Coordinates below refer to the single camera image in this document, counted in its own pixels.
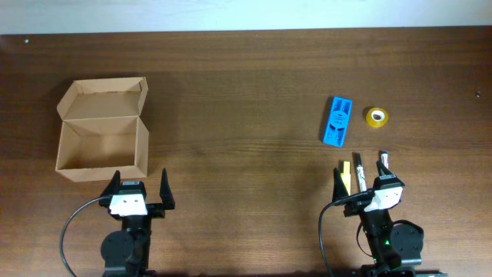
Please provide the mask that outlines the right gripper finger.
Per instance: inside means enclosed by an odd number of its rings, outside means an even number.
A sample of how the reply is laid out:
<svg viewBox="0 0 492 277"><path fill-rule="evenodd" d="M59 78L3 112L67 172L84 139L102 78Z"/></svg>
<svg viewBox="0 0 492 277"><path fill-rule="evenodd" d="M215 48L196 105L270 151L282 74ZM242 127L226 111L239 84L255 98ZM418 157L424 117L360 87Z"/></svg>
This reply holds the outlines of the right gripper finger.
<svg viewBox="0 0 492 277"><path fill-rule="evenodd" d="M333 188L332 201L336 202L348 196L349 195L345 187L344 181L341 178L341 173L339 172L338 168L334 168L334 188Z"/></svg>
<svg viewBox="0 0 492 277"><path fill-rule="evenodd" d="M392 175L392 172L384 165L382 161L377 161L376 166L380 178L387 178L389 175Z"/></svg>

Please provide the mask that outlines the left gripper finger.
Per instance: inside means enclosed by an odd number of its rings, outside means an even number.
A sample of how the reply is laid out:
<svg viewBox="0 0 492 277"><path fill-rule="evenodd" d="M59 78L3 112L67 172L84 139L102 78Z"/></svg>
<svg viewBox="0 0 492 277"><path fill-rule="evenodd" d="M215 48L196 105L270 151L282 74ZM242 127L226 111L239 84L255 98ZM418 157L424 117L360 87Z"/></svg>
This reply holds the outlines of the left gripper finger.
<svg viewBox="0 0 492 277"><path fill-rule="evenodd" d="M100 196L112 197L113 195L118 194L120 184L121 184L121 173L118 170L116 170L111 178L111 181L108 183L108 185L100 194Z"/></svg>
<svg viewBox="0 0 492 277"><path fill-rule="evenodd" d="M173 205L175 203L174 196L172 195L171 188L168 183L166 168L162 169L159 196L161 197L163 205Z"/></svg>

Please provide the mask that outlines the blue white marker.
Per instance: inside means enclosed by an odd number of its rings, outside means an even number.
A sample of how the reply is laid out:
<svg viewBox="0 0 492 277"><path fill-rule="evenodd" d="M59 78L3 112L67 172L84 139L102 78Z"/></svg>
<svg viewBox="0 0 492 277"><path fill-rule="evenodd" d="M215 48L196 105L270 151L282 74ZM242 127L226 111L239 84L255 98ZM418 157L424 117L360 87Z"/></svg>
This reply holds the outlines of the blue white marker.
<svg viewBox="0 0 492 277"><path fill-rule="evenodd" d="M386 169L389 169L389 155L386 151L381 152L381 162Z"/></svg>

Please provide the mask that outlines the yellow highlighter marker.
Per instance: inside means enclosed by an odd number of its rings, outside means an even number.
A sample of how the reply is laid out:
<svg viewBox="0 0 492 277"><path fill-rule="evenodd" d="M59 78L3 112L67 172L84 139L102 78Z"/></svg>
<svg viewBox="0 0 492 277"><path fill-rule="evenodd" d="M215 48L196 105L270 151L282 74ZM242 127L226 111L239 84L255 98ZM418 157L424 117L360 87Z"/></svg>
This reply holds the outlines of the yellow highlighter marker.
<svg viewBox="0 0 492 277"><path fill-rule="evenodd" d="M341 179L344 183L344 187L347 191L347 194L351 194L351 163L349 161L342 162L341 168Z"/></svg>

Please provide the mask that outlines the black white marker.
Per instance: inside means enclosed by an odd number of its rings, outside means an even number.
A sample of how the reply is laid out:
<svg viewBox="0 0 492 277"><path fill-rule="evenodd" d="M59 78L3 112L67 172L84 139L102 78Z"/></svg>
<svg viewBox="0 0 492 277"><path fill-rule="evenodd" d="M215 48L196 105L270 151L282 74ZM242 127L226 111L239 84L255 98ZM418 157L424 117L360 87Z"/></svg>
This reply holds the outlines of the black white marker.
<svg viewBox="0 0 492 277"><path fill-rule="evenodd" d="M367 185L366 185L361 155L359 153L355 152L354 153L354 160L355 160L355 164L356 164L357 181L358 181L359 189L361 192L364 192L367 190Z"/></svg>

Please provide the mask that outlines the yellow tape roll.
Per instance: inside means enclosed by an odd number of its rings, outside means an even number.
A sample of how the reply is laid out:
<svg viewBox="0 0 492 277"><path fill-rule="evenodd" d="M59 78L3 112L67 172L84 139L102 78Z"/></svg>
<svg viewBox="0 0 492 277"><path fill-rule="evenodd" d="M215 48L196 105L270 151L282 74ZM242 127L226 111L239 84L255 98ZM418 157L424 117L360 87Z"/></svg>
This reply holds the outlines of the yellow tape roll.
<svg viewBox="0 0 492 277"><path fill-rule="evenodd" d="M366 123L371 128L381 128L386 125L389 119L389 114L383 108L370 108L366 114Z"/></svg>

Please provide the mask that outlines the brown cardboard box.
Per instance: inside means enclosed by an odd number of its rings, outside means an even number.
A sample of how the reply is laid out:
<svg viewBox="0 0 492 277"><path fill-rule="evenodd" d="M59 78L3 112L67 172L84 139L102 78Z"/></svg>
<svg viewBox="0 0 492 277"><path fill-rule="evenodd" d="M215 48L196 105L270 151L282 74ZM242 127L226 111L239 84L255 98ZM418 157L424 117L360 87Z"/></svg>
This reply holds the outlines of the brown cardboard box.
<svg viewBox="0 0 492 277"><path fill-rule="evenodd" d="M140 118L144 77L75 80L57 105L62 120L55 171L73 182L148 175L149 131Z"/></svg>

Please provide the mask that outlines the blue plastic case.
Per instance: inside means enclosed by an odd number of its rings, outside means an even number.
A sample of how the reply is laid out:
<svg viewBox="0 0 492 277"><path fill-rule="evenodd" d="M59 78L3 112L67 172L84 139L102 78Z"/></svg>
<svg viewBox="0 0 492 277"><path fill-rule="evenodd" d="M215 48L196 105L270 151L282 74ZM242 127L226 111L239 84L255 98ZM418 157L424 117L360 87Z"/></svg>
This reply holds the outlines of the blue plastic case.
<svg viewBox="0 0 492 277"><path fill-rule="evenodd" d="M347 134L353 102L349 99L333 97L322 142L342 148Z"/></svg>

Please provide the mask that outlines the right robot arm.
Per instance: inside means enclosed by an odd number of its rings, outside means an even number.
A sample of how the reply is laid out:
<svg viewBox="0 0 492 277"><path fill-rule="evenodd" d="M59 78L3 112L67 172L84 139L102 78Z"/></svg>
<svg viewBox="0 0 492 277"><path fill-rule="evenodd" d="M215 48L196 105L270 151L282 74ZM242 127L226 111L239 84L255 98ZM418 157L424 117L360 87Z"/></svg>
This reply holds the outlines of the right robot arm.
<svg viewBox="0 0 492 277"><path fill-rule="evenodd" d="M344 206L344 216L358 216L357 230L364 232L370 248L370 265L362 265L349 276L439 277L443 272L419 272L422 264L424 230L408 220L394 221L390 209L401 202L405 184L382 162L377 162L379 176L372 188L349 195L341 173L334 169L334 192L331 206Z"/></svg>

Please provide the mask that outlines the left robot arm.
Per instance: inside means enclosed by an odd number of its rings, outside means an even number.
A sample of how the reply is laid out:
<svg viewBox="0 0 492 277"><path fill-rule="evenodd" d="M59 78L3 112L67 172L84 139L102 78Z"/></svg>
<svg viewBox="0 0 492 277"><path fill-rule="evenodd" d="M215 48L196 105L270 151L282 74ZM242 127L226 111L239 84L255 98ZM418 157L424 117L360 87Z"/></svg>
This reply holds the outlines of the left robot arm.
<svg viewBox="0 0 492 277"><path fill-rule="evenodd" d="M147 203L147 192L142 181L123 182L117 171L98 204L121 222L121 228L105 237L101 243L101 257L105 261L104 276L156 276L148 268L151 245L151 222L163 219L165 212L175 209L175 200L168 184L168 174L162 171L159 189L160 202Z"/></svg>

